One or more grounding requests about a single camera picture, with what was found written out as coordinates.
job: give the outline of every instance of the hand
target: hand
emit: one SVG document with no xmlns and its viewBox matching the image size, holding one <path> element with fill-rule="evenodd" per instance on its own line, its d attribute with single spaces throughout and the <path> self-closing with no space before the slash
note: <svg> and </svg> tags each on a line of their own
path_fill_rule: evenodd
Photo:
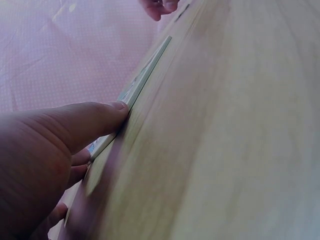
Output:
<svg viewBox="0 0 320 240">
<path fill-rule="evenodd" d="M 86 174 L 82 150 L 126 119 L 122 102 L 80 103 L 0 117 L 0 239 L 48 239 L 64 191 Z"/>
<path fill-rule="evenodd" d="M 160 21 L 161 15 L 177 10 L 179 0 L 139 0 L 145 12 L 155 21 Z"/>
</svg>

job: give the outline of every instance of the fingernail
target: fingernail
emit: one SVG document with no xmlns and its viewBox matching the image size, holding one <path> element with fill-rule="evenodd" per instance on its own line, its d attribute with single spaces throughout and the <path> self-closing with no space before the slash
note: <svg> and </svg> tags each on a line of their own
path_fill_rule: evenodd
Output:
<svg viewBox="0 0 320 240">
<path fill-rule="evenodd" d="M 110 102 L 108 105 L 114 107 L 117 110 L 122 110 L 126 106 L 126 104 L 122 101 L 113 101 L 113 102 Z"/>
<path fill-rule="evenodd" d="M 175 11 L 177 10 L 177 4 L 175 2 L 167 2 L 165 4 L 165 8 L 168 9 L 169 11 Z"/>
</svg>

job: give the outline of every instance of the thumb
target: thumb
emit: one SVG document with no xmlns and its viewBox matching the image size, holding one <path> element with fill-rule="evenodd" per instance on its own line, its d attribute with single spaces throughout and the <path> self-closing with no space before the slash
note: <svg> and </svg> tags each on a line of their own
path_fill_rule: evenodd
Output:
<svg viewBox="0 0 320 240">
<path fill-rule="evenodd" d="M 178 8 L 179 0 L 163 0 L 163 6 L 170 12 L 174 12 Z"/>
<path fill-rule="evenodd" d="M 85 102 L 67 106 L 20 113 L 41 127 L 43 135 L 51 133 L 74 155 L 97 138 L 115 132 L 128 115 L 128 107 L 121 101 L 108 104 Z"/>
</svg>

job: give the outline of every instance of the pink polka dot fabric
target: pink polka dot fabric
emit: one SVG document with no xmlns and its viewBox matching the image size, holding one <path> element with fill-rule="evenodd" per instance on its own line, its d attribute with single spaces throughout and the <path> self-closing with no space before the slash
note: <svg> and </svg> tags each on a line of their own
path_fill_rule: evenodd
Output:
<svg viewBox="0 0 320 240">
<path fill-rule="evenodd" d="M 106 103 L 173 15 L 138 0 L 0 2 L 0 112 Z"/>
</svg>

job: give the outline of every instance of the light wood surface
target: light wood surface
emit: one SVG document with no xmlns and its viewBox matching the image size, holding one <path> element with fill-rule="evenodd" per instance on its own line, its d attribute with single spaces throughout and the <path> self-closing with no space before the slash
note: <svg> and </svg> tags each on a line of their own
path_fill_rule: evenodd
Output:
<svg viewBox="0 0 320 240">
<path fill-rule="evenodd" d="M 196 0 L 166 35 L 64 233 L 319 239 L 320 1 Z"/>
</svg>

